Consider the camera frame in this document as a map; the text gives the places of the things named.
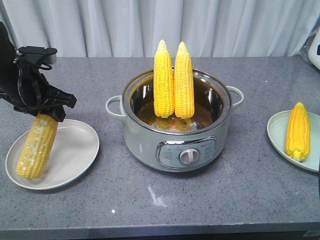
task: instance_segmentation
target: white curtain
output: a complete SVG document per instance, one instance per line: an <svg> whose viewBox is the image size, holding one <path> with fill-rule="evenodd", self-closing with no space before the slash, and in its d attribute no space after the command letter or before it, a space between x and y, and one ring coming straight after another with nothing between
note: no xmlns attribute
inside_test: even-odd
<svg viewBox="0 0 320 240"><path fill-rule="evenodd" d="M0 0L16 46L58 57L294 56L320 16L320 0Z"/></svg>

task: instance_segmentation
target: electric cooking pot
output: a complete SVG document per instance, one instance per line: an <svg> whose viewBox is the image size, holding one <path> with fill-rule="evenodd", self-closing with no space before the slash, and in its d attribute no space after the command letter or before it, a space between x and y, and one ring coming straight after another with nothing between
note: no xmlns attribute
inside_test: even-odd
<svg viewBox="0 0 320 240"><path fill-rule="evenodd" d="M161 118L154 113L153 77L153 70L142 73L122 95L105 103L108 115L124 124L128 149L142 163L165 172L188 172L211 163L225 146L231 113L242 104L243 93L194 69L194 116ZM233 103L230 92L240 100ZM114 102L119 102L120 113L110 110Z"/></svg>

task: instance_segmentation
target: gray countertop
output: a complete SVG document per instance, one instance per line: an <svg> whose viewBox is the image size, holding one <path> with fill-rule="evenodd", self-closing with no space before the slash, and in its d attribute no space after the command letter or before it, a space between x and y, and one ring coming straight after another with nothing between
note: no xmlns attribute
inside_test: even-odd
<svg viewBox="0 0 320 240"><path fill-rule="evenodd" d="M91 167L52 190L13 183L6 154L34 118L0 100L0 239L84 239L178 234L320 231L318 175L273 148L267 122L303 102L320 115L320 71L299 57L194 58L193 67L239 88L222 153L186 173L152 169L123 140L123 125L105 111L153 58L61 57L44 72L77 97L67 119L91 125L100 140Z"/></svg>

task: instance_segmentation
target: oval plate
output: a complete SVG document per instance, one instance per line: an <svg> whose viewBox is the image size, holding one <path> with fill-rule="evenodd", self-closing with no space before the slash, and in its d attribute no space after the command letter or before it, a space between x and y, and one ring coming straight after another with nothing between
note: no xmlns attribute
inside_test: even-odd
<svg viewBox="0 0 320 240"><path fill-rule="evenodd" d="M285 153L287 128L291 110L281 111L273 115L267 124L267 133L273 147L290 163L312 172L319 172L320 159L320 116L308 112L311 130L310 155L303 161L298 162Z"/></svg>
<svg viewBox="0 0 320 240"><path fill-rule="evenodd" d="M65 119L58 123L44 174L37 179L22 178L17 175L16 167L28 132L14 142L5 159L9 178L23 188L48 190L70 183L90 167L99 150L99 137L91 126L78 120Z"/></svg>

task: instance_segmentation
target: control knob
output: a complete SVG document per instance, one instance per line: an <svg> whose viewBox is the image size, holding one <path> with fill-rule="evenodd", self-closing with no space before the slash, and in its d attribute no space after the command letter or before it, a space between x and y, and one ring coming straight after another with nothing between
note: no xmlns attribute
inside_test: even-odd
<svg viewBox="0 0 320 240"><path fill-rule="evenodd" d="M197 149L189 148L183 150L179 154L179 159L182 164L190 165L199 160L200 153Z"/></svg>

